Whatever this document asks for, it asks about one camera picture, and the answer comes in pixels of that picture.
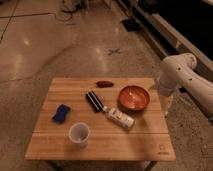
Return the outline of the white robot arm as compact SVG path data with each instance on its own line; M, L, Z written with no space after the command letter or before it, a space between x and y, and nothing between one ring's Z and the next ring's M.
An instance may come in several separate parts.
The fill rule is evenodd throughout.
M161 61L156 85L164 96L170 96L177 85L184 87L208 111L206 118L213 125L213 83L199 76L196 66L191 53L168 56Z

